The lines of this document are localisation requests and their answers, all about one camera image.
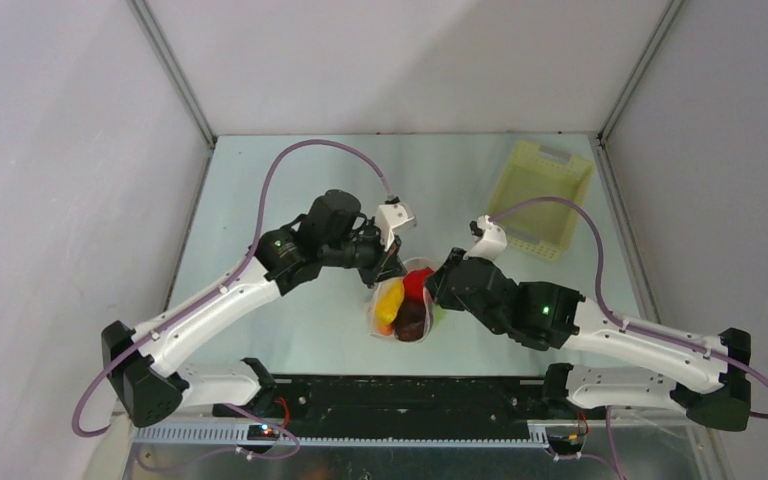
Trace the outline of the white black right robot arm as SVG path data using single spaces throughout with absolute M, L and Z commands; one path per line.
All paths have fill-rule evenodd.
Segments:
M 551 282 L 516 282 L 490 260 L 453 249 L 424 282 L 444 310 L 471 314 L 494 335 L 537 351 L 575 350 L 625 362 L 599 370 L 551 365 L 541 402 L 566 418 L 578 408 L 661 408 L 715 430 L 744 431 L 752 410 L 744 366 L 751 336 L 728 328 L 696 335 L 626 317 L 613 321 L 599 303 Z

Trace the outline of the red toy pepper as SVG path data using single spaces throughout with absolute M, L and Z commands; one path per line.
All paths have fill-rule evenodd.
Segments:
M 425 304 L 425 280 L 432 274 L 430 267 L 409 271 L 402 278 L 404 301 Z

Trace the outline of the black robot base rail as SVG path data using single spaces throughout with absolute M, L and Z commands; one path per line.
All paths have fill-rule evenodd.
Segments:
M 395 441 L 526 440 L 538 420 L 602 420 L 551 397 L 538 377 L 277 375 L 244 405 L 298 437 Z

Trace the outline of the dark purple toy fruit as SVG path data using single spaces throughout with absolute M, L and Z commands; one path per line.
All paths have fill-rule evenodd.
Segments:
M 393 334 L 396 339 L 401 342 L 421 340 L 425 335 L 426 313 L 424 304 L 404 302 L 392 323 Z

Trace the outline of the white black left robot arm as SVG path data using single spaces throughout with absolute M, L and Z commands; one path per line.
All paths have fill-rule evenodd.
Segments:
M 369 288 L 404 274 L 399 235 L 415 225 L 415 215 L 397 198 L 367 217 L 356 197 L 329 190 L 307 213 L 261 234 L 246 265 L 186 303 L 135 328 L 109 324 L 101 333 L 104 376 L 133 425 L 152 426 L 200 405 L 232 404 L 257 417 L 271 412 L 276 390 L 259 360 L 213 368 L 189 363 L 190 356 L 243 316 L 315 280 L 325 267 L 355 270 Z

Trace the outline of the yellow toy banana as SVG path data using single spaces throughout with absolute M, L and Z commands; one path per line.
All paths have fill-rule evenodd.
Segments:
M 405 298 L 405 288 L 401 280 L 392 283 L 378 297 L 374 315 L 379 325 L 392 324 Z

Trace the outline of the clear zip top bag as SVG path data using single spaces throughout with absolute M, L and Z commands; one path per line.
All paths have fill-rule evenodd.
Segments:
M 418 343 L 437 329 L 445 317 L 424 286 L 441 263 L 413 258 L 404 265 L 406 273 L 380 283 L 367 303 L 367 330 L 373 338 Z

